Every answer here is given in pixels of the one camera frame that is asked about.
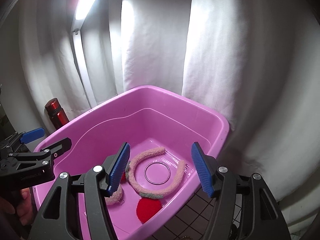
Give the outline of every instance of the red ball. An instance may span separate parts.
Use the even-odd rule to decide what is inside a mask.
[[[147,222],[162,208],[158,199],[142,198],[138,202],[137,216],[142,223]]]
[[[120,182],[124,182],[126,181],[126,178],[125,178],[125,172],[123,173],[122,177],[121,177],[121,181]]]

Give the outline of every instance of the pink plastic tub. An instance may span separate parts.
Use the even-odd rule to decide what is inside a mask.
[[[170,185],[177,163],[186,160],[185,175],[179,188],[161,199],[163,208],[145,224],[136,215],[141,197],[128,182],[122,184],[124,201],[108,206],[119,240],[142,240],[174,216],[199,186],[191,159],[192,143],[198,141],[207,155],[217,157],[228,131],[227,120],[216,111],[158,87],[140,86],[72,120],[42,141],[35,151],[64,137],[71,139],[71,149],[55,161],[57,177],[64,171],[71,175],[86,173],[93,166],[102,164],[108,155],[115,154],[124,141],[130,144],[130,158],[150,148],[164,146],[165,155],[144,160],[135,172],[136,180],[150,189]],[[165,162],[170,168],[171,176],[165,184],[150,184],[144,176],[145,167],[154,161]],[[153,164],[147,176],[157,183],[168,177],[168,170],[161,164]],[[38,209],[52,184],[53,181],[34,187]],[[87,240],[90,235],[83,194],[79,196],[79,210],[83,237]]]

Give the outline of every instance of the silver ring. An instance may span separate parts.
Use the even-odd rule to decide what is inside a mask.
[[[150,181],[150,180],[147,178],[147,169],[148,169],[152,164],[156,164],[156,163],[159,163],[159,164],[164,165],[165,167],[167,167],[167,169],[168,169],[168,171],[169,171],[169,175],[168,175],[167,179],[166,179],[165,181],[163,181],[163,182],[160,182],[160,183],[152,182],[152,181]],[[162,162],[149,163],[149,164],[146,166],[145,170],[144,170],[144,177],[146,178],[146,180],[147,180],[148,182],[150,182],[150,183],[153,184],[153,185],[161,185],[161,184],[166,183],[166,182],[169,180],[170,175],[171,175],[171,172],[170,172],[169,166],[168,166],[167,164],[165,164],[165,163],[162,163]]]

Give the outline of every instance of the red thermos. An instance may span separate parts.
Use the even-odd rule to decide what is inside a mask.
[[[57,98],[51,99],[44,108],[47,110],[50,120],[57,130],[69,122]]]

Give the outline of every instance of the human hand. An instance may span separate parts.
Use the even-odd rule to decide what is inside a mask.
[[[17,206],[17,215],[20,217],[20,222],[22,225],[31,224],[34,220],[34,214],[31,203],[31,194],[30,189],[25,188],[20,190],[20,194],[22,197],[21,202]],[[15,214],[14,207],[5,199],[0,197],[0,210],[8,213]]]

